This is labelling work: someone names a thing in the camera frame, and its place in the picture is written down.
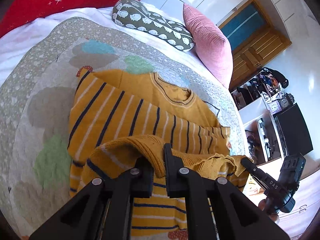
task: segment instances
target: bed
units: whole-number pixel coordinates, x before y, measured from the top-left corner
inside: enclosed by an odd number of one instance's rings
[[[184,53],[150,34],[115,25],[112,8],[38,18],[0,39],[0,209],[19,236],[30,236],[69,199],[71,159],[65,140],[76,73],[84,60],[94,71],[158,72],[192,89],[223,126],[231,127],[230,154],[248,155],[229,91],[193,51]]]

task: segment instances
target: metal screw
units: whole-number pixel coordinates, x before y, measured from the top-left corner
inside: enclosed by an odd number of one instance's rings
[[[189,169],[188,168],[180,168],[179,172],[181,174],[188,174],[189,173]]]
[[[95,178],[92,180],[92,184],[97,186],[97,185],[100,185],[102,183],[102,179],[100,178]]]
[[[219,178],[217,179],[217,182],[218,182],[219,184],[225,185],[225,184],[227,184],[228,180],[227,180],[226,178],[224,178],[224,177],[219,177]]]
[[[131,170],[130,170],[130,173],[132,174],[132,175],[137,175],[137,174],[139,174],[139,169],[137,169],[137,168],[132,168]]]

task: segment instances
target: black monitor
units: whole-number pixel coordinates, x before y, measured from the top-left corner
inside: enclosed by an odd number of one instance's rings
[[[310,134],[298,104],[276,116],[288,155],[306,155],[313,150]]]

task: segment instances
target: bedspread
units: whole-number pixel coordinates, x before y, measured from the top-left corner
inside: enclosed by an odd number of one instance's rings
[[[188,55],[179,53],[187,62]],[[192,89],[223,126],[231,127],[231,154],[246,153],[230,93],[201,75],[196,64],[173,61],[90,20],[68,19],[22,58],[0,89],[0,209],[20,236],[29,236],[68,201],[68,116],[76,74],[84,65],[94,71],[158,72],[166,81]]]

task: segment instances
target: pink corduroy pillow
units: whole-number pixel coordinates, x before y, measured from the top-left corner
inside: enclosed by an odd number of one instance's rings
[[[202,63],[224,87],[229,88],[233,59],[226,36],[206,16],[187,4],[183,4],[183,20],[193,36]]]

